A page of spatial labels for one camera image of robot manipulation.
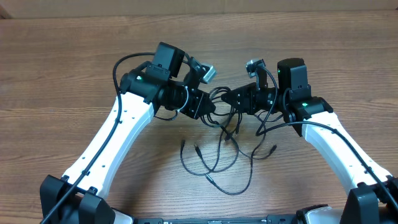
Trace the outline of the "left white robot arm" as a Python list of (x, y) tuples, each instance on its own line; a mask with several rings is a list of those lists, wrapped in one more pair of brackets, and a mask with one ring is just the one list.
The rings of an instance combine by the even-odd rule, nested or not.
[(106, 198), (114, 176), (140, 132), (165, 109), (190, 118), (215, 110), (199, 90), (216, 76), (214, 66), (161, 42), (145, 61), (113, 80), (116, 99), (102, 127), (61, 178), (48, 175), (40, 186), (42, 223), (134, 223)]

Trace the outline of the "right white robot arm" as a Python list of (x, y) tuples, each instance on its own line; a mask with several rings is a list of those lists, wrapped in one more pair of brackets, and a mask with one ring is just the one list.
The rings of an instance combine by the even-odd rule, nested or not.
[(363, 151), (326, 100), (312, 96), (304, 60), (278, 62), (278, 84), (273, 88), (267, 84), (272, 75), (263, 60), (249, 61), (246, 70), (256, 82), (221, 99), (239, 113), (282, 113), (282, 125), (293, 127), (321, 154), (347, 194), (342, 209), (313, 205), (282, 218), (281, 223), (397, 223), (397, 177)]

